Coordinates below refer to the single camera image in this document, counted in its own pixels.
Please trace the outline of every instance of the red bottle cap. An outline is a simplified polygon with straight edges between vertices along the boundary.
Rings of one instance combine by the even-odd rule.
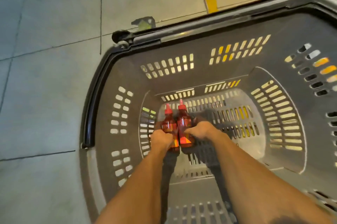
[[[186,106],[184,105],[183,99],[180,99],[178,109],[186,109]]]
[[[173,111],[171,110],[170,105],[168,103],[166,103],[165,115],[172,114],[172,113],[173,113]]]

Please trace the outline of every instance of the tile floor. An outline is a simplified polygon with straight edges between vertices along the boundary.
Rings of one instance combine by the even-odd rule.
[[[1,223],[90,222],[77,154],[100,51],[137,18],[203,14],[204,0],[0,0]]]

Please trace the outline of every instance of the bottle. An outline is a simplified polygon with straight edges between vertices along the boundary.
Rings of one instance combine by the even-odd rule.
[[[194,145],[194,137],[190,134],[185,134],[185,130],[192,127],[192,119],[187,113],[186,106],[183,103],[183,99],[180,99],[180,105],[178,106],[178,110],[178,134],[180,146],[182,148],[192,147]]]
[[[171,110],[169,104],[166,104],[165,119],[161,124],[161,128],[165,133],[171,133],[173,135],[174,141],[172,142],[172,146],[169,150],[179,151],[177,123],[173,118],[173,111]]]

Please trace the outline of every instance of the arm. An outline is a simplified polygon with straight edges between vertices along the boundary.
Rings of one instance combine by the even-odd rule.
[[[213,143],[239,223],[332,223],[309,197],[269,171],[211,123],[202,121],[186,132]]]
[[[162,165],[172,141],[172,134],[162,130],[153,132],[151,151],[107,204],[96,224],[159,223]]]

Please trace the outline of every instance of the forearm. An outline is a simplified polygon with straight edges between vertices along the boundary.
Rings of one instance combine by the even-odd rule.
[[[107,204],[96,224],[157,224],[160,220],[160,183],[165,151],[151,150]]]
[[[307,196],[269,171],[219,130],[208,135],[213,142],[225,185],[241,224],[270,223],[282,216],[308,223],[330,223]]]

